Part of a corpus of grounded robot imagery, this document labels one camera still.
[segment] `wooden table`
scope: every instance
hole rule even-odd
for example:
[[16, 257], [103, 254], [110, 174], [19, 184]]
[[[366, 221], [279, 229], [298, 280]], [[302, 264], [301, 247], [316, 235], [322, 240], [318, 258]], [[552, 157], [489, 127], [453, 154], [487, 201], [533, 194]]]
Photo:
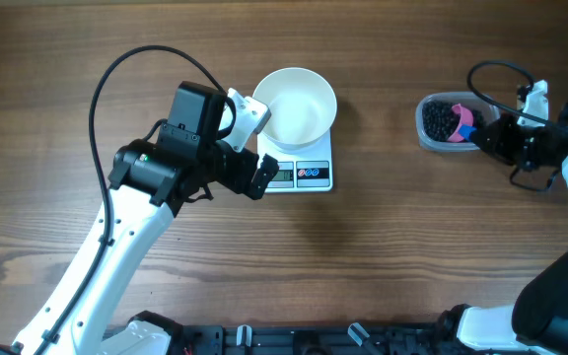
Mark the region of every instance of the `wooden table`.
[[[465, 91], [483, 59], [517, 62], [549, 82], [552, 117], [568, 95], [568, 3], [353, 1], [0, 8], [0, 342], [37, 312], [101, 202], [87, 114], [108, 65], [166, 44], [250, 95], [283, 67], [333, 86], [336, 186], [258, 202], [214, 187], [184, 207], [149, 251], [113, 319], [150, 310], [185, 324], [432, 320], [455, 304], [514, 302], [566, 250], [562, 181], [511, 187], [481, 153], [422, 150], [414, 111]], [[97, 114], [106, 172], [122, 145], [165, 117], [183, 80], [165, 53], [125, 62]], [[520, 79], [479, 87], [506, 103]]]

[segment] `black cable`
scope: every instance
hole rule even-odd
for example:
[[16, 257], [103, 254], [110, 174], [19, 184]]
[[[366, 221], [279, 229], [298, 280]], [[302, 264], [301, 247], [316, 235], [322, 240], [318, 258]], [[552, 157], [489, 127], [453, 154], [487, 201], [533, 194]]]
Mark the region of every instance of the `black cable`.
[[144, 138], [142, 138], [143, 140], [147, 141], [149, 139], [151, 139], [153, 137], [153, 134], [155, 134], [155, 131], [157, 130], [157, 128], [159, 128], [160, 125], [162, 125], [163, 123], [168, 122], [167, 119], [162, 118], [160, 120], [158, 120], [157, 122], [155, 122], [155, 124], [153, 124], [153, 128], [150, 129], [150, 132], [148, 132], [148, 134], [146, 134], [144, 136]]
[[47, 334], [45, 334], [43, 336], [43, 342], [40, 344], [40, 346], [36, 350], [35, 355], [39, 355], [43, 351], [45, 351], [47, 346], [49, 346], [49, 344], [52, 342], [52, 339], [54, 339], [54, 337], [60, 331], [61, 326], [65, 323], [65, 321], [67, 320], [67, 318], [71, 314], [71, 311], [74, 309], [74, 307], [78, 303], [78, 300], [80, 299], [82, 294], [85, 292], [85, 290], [87, 289], [87, 285], [89, 285], [89, 282], [91, 281], [92, 277], [96, 273], [96, 270], [98, 269], [98, 266], [100, 265], [100, 262], [103, 258], [103, 255], [105, 254], [105, 250], [107, 249], [108, 241], [110, 241], [111, 226], [113, 224], [113, 220], [112, 220], [112, 217], [111, 217], [111, 200], [108, 196], [107, 183], [105, 182], [105, 174], [103, 173], [103, 167], [100, 164], [100, 156], [98, 155], [98, 147], [96, 145], [96, 130], [94, 128], [94, 118], [95, 118], [95, 115], [96, 115], [96, 105], [98, 104], [98, 98], [100, 97], [100, 92], [103, 89], [103, 86], [105, 85], [105, 82], [108, 79], [108, 75], [110, 75], [110, 73], [115, 69], [115, 67], [117, 67], [117, 65], [119, 65], [119, 63], [123, 62], [126, 58], [128, 58], [128, 57], [130, 57], [134, 54], [137, 54], [137, 53], [140, 53], [140, 52], [143, 52], [143, 51], [147, 51], [147, 50], [161, 50], [161, 51], [166, 51], [166, 52], [174, 53], [178, 56], [181, 56], [185, 60], [192, 63], [195, 67], [197, 67], [203, 74], [205, 74], [207, 79], [209, 79], [212, 82], [212, 84], [216, 87], [216, 89], [218, 89], [221, 93], [226, 94], [225, 89], [223, 89], [223, 87], [220, 84], [218, 84], [216, 79], [214, 79], [214, 77], [207, 71], [207, 69], [205, 69], [199, 62], [197, 62], [194, 58], [187, 55], [186, 53], [184, 53], [184, 52], [182, 52], [178, 49], [174, 49], [172, 47], [168, 47], [168, 46], [164, 46], [164, 45], [145, 45], [145, 46], [137, 47], [137, 48], [131, 49], [131, 50], [127, 51], [126, 53], [122, 54], [119, 58], [115, 59], [115, 61], [110, 64], [109, 68], [106, 70], [105, 74], [103, 75], [103, 77], [100, 79], [100, 82], [96, 86], [96, 91], [94, 92], [94, 96], [91, 99], [91, 106], [89, 107], [89, 142], [91, 144], [91, 155], [94, 158], [94, 166], [96, 167], [96, 173], [98, 175], [98, 182], [100, 183], [100, 191], [101, 191], [101, 194], [103, 196], [103, 204], [105, 205], [105, 220], [104, 220], [105, 230], [104, 230], [103, 235], [100, 239], [100, 246], [98, 247], [98, 251], [96, 252], [96, 256], [94, 257], [94, 260], [92, 261], [91, 266], [89, 267], [89, 270], [87, 271], [87, 274], [83, 278], [83, 281], [80, 283], [80, 286], [78, 286], [76, 293], [74, 293], [74, 296], [71, 298], [71, 300], [69, 301], [69, 303], [65, 307], [65, 310], [63, 310], [63, 313], [60, 315], [60, 317], [58, 317], [58, 319], [54, 323], [54, 326], [51, 328], [51, 330]]
[[516, 177], [516, 175], [518, 175], [521, 172], [521, 168], [516, 167], [512, 173], [510, 174], [509, 177], [509, 181], [512, 185], [516, 186], [516, 187], [520, 187], [522, 189], [526, 189], [527, 191], [533, 191], [533, 192], [548, 192], [549, 190], [551, 190], [551, 186], [553, 185], [553, 182], [556, 181], [556, 178], [558, 177], [558, 175], [561, 173], [561, 169], [558, 168], [556, 170], [553, 171], [553, 173], [551, 173], [551, 175], [549, 176], [549, 178], [547, 179], [547, 183], [545, 185], [545, 187], [543, 188], [538, 188], [538, 187], [533, 187], [533, 186], [527, 186], [527, 185], [523, 185], [522, 183], [518, 183], [514, 180], [514, 178]]
[[232, 133], [232, 129], [234, 129], [234, 126], [236, 125], [236, 104], [234, 104], [234, 101], [230, 97], [225, 97], [225, 104], [227, 104], [229, 109], [232, 111], [232, 123], [230, 123], [227, 128], [223, 128], [218, 131], [217, 138], [219, 140], [230, 135]]
[[484, 66], [489, 66], [489, 65], [500, 65], [500, 66], [504, 66], [504, 67], [510, 68], [510, 69], [512, 69], [512, 70], [514, 70], [514, 71], [516, 71], [516, 72], [518, 72], [518, 73], [521, 73], [523, 76], [525, 76], [526, 78], [528, 78], [528, 80], [530, 81], [530, 85], [531, 85], [530, 90], [531, 90], [532, 87], [533, 87], [533, 82], [534, 82], [533, 75], [530, 74], [530, 72], [528, 72], [527, 70], [521, 68], [520, 66], [518, 66], [518, 65], [516, 65], [516, 64], [514, 64], [514, 63], [510, 63], [510, 62], [507, 62], [507, 61], [503, 61], [503, 60], [487, 60], [487, 61], [483, 61], [483, 62], [477, 63], [475, 66], [473, 66], [472, 69], [470, 69], [470, 71], [468, 72], [468, 76], [467, 76], [467, 78], [466, 78], [466, 83], [467, 83], [467, 85], [468, 85], [468, 88], [469, 88], [478, 98], [480, 98], [480, 99], [484, 100], [485, 102], [487, 102], [487, 103], [489, 103], [489, 104], [491, 104], [491, 105], [493, 105], [493, 106], [495, 106], [495, 107], [498, 107], [498, 108], [500, 108], [500, 109], [502, 109], [502, 110], [511, 112], [511, 113], [513, 113], [513, 114], [517, 114], [517, 115], [519, 115], [519, 116], [522, 116], [522, 117], [527, 118], [527, 119], [529, 119], [529, 120], [532, 120], [532, 121], [534, 121], [534, 122], [542, 123], [542, 124], [544, 124], [544, 125], [546, 125], [546, 126], [554, 127], [554, 128], [556, 128], [556, 129], [558, 129], [559, 131], [568, 134], [568, 128], [566, 128], [566, 127], [564, 127], [564, 126], [561, 126], [561, 125], [559, 125], [559, 124], [553, 123], [553, 122], [551, 122], [550, 120], [546, 120], [546, 119], [542, 119], [542, 118], [540, 118], [540, 117], [536, 117], [536, 116], [534, 116], [533, 114], [525, 113], [525, 112], [522, 112], [522, 111], [517, 110], [517, 109], [515, 109], [515, 108], [511, 108], [511, 107], [509, 107], [509, 106], [507, 106], [507, 105], [501, 104], [501, 103], [499, 103], [499, 102], [497, 102], [497, 101], [494, 101], [494, 100], [488, 98], [487, 96], [483, 95], [480, 91], [478, 91], [478, 90], [474, 87], [474, 85], [472, 85], [472, 75], [474, 74], [474, 72], [476, 72], [476, 71], [479, 70], [480, 68], [482, 68], [482, 67], [484, 67]]

